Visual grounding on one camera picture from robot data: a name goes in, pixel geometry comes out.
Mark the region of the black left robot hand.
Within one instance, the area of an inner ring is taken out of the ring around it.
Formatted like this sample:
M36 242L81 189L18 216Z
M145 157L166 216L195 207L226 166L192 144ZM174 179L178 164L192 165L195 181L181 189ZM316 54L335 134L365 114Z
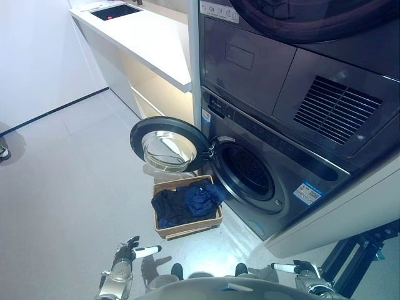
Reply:
M132 264L135 259L145 258L147 256L159 253L162 250L160 245L139 247L139 240L139 236L134 236L125 243L121 243L115 253L112 267L121 261L127 261L129 264Z

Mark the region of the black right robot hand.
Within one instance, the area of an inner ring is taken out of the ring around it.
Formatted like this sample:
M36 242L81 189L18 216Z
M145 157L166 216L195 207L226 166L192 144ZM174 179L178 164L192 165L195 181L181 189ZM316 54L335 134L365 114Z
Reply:
M319 268L309 261L294 260L292 264L274 262L271 267L276 271L321 279Z

